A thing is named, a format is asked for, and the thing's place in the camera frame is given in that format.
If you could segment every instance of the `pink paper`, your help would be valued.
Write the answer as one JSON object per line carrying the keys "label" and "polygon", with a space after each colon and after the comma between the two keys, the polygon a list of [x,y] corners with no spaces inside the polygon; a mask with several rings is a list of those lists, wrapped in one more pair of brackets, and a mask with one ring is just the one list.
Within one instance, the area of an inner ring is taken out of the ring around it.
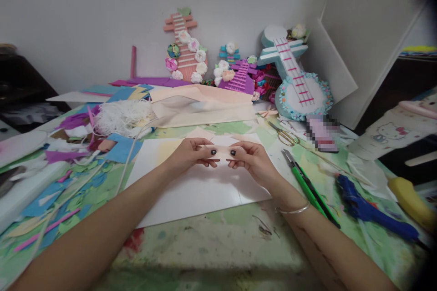
{"label": "pink paper", "polygon": [[61,152],[61,151],[46,151],[46,157],[49,164],[58,161],[69,161],[73,158],[88,156],[89,152]]}

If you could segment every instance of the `glue gun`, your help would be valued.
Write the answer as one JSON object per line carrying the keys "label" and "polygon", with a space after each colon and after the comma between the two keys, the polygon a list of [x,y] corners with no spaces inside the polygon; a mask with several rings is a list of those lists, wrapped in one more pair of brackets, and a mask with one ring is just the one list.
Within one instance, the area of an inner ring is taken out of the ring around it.
{"label": "glue gun", "polygon": [[393,233],[398,234],[406,241],[422,244],[419,240],[419,232],[408,223],[397,221],[381,211],[377,210],[368,201],[366,201],[356,190],[354,183],[344,175],[337,177],[343,201],[346,203],[348,213],[362,221],[376,222]]}

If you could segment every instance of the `white paper flower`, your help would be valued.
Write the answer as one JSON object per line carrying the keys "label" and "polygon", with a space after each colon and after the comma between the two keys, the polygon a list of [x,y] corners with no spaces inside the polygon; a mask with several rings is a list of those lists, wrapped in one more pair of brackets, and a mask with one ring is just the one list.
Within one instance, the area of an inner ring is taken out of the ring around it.
{"label": "white paper flower", "polygon": [[172,77],[173,77],[175,80],[181,80],[181,79],[183,79],[183,75],[182,75],[182,73],[181,73],[180,71],[178,71],[178,70],[175,70],[175,71],[172,73]]}
{"label": "white paper flower", "polygon": [[188,41],[188,50],[191,52],[197,52],[199,50],[200,43],[196,38],[191,38],[190,41]]}
{"label": "white paper flower", "polygon": [[206,52],[203,50],[197,50],[196,54],[194,55],[194,59],[197,62],[204,62],[206,60]]}
{"label": "white paper flower", "polygon": [[200,84],[203,80],[202,75],[198,72],[194,72],[193,75],[191,75],[191,83],[193,84]]}
{"label": "white paper flower", "polygon": [[221,68],[222,70],[228,70],[229,69],[229,63],[225,60],[221,60],[218,63],[218,67]]}
{"label": "white paper flower", "polygon": [[226,45],[226,52],[229,53],[230,55],[233,55],[235,53],[235,43],[229,42]]}
{"label": "white paper flower", "polygon": [[224,70],[222,70],[221,68],[216,68],[214,70],[214,77],[222,77]]}
{"label": "white paper flower", "polygon": [[191,35],[186,30],[179,31],[178,37],[182,44],[187,44],[191,40]]}
{"label": "white paper flower", "polygon": [[206,71],[208,70],[208,66],[206,66],[205,63],[198,63],[196,65],[196,71],[200,74],[200,75],[205,75]]}
{"label": "white paper flower", "polygon": [[221,77],[216,77],[216,78],[214,79],[214,84],[215,84],[215,86],[218,87],[221,81],[222,81],[222,78],[221,78]]}

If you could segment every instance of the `silver bracelet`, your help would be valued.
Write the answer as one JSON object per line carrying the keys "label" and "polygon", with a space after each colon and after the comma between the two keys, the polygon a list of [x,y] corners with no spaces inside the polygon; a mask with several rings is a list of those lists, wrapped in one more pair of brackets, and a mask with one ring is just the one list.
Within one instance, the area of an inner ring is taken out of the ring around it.
{"label": "silver bracelet", "polygon": [[274,209],[276,210],[276,212],[280,212],[281,214],[299,214],[299,213],[307,210],[309,207],[310,207],[310,201],[307,199],[305,207],[300,208],[300,209],[295,210],[295,211],[282,211],[279,207],[275,207]]}

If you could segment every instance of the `scissors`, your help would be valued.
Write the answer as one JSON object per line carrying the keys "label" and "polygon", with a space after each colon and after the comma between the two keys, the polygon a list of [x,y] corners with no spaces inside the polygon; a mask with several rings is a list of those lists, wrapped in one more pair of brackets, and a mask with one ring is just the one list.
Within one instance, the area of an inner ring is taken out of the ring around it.
{"label": "scissors", "polygon": [[[270,122],[270,121],[268,121],[267,123],[268,123],[271,127],[273,127],[273,128],[276,130],[276,132],[278,132],[278,139],[279,139],[279,141],[281,141],[282,143],[284,143],[286,146],[294,146],[295,143],[297,143],[297,144],[300,143],[300,139],[299,139],[296,135],[294,135],[293,133],[288,132],[288,131],[285,131],[285,130],[282,130],[282,129],[276,127],[276,126],[275,126],[272,122]],[[286,140],[287,140],[288,142],[290,142],[290,143],[286,143],[286,142],[282,141],[281,137],[283,137],[284,139],[286,139]]]}

